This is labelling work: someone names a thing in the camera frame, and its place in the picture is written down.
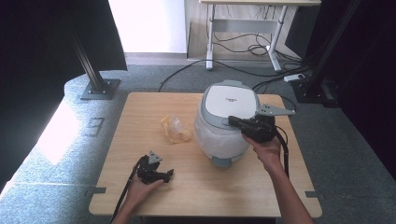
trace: crumpled plastic bag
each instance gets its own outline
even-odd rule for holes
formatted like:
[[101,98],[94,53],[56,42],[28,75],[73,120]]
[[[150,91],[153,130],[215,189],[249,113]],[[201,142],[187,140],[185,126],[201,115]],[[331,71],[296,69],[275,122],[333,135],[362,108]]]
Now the crumpled plastic bag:
[[181,120],[175,116],[165,116],[161,120],[165,136],[173,143],[182,143],[192,138],[190,130],[186,129]]

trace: white wall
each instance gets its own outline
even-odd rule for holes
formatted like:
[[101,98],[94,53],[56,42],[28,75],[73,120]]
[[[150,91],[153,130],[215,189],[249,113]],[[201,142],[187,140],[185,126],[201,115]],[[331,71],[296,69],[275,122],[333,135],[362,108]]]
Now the white wall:
[[184,0],[109,0],[124,52],[187,53]]

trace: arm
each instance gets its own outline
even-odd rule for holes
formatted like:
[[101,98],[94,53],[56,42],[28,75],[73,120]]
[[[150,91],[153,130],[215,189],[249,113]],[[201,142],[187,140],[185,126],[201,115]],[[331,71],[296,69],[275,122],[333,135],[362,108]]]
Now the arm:
[[243,137],[253,145],[253,150],[271,176],[280,214],[285,224],[314,223],[280,162],[279,140],[275,137],[271,142],[259,144],[245,135]]
[[128,188],[128,193],[126,195],[126,199],[124,204],[120,207],[117,216],[113,220],[113,224],[127,224],[129,223],[133,211],[136,207],[142,203],[149,194],[163,184],[163,180],[157,180],[156,182],[146,185],[137,176],[134,176],[134,179],[131,183],[131,186]]

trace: wooden table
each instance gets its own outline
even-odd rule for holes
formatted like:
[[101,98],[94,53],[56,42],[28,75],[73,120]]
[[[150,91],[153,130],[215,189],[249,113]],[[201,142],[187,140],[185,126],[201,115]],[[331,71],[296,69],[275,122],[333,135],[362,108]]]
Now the wooden table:
[[[161,119],[174,115],[193,132],[201,93],[130,93],[107,153],[90,211],[111,215],[133,166],[152,150],[163,158],[158,172],[175,169],[171,181],[151,194],[135,211],[139,216],[194,217],[280,217],[269,175],[250,148],[230,168],[216,167],[192,138],[172,144],[164,135]],[[277,95],[259,95],[262,103],[283,107]],[[318,198],[307,197],[314,190],[304,159],[286,116],[276,124],[289,137],[290,180],[312,217],[321,216]]]
[[[211,13],[209,19],[209,40],[206,52],[206,69],[213,68],[213,34],[215,32],[228,33],[253,33],[273,34],[271,45],[266,46],[268,56],[274,70],[279,72],[281,67],[275,55],[276,43],[279,39],[288,6],[312,7],[320,5],[320,0],[200,0],[200,3],[209,4]],[[225,20],[215,19],[216,5],[258,5],[258,6],[282,6],[279,17],[275,20]]]

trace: light wood tabletop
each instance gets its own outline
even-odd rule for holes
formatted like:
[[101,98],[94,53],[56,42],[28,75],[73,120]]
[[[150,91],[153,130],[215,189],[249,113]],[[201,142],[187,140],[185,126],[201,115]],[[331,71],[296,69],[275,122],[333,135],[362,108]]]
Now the light wood tabletop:
[[301,6],[320,5],[320,0],[200,0],[200,3],[213,5],[267,5],[267,6]]
[[[135,211],[139,216],[280,217],[269,175],[250,148],[239,161],[216,167],[194,137],[173,144],[164,135],[161,120],[176,116],[193,132],[201,93],[130,93],[120,116],[90,211],[111,215],[128,176],[140,157],[152,150],[163,158],[158,172],[175,169],[169,183],[153,192]],[[259,95],[261,103],[283,107],[277,95]],[[290,180],[312,217],[321,216],[318,198],[307,197],[314,188],[287,116],[276,125],[289,138]]]

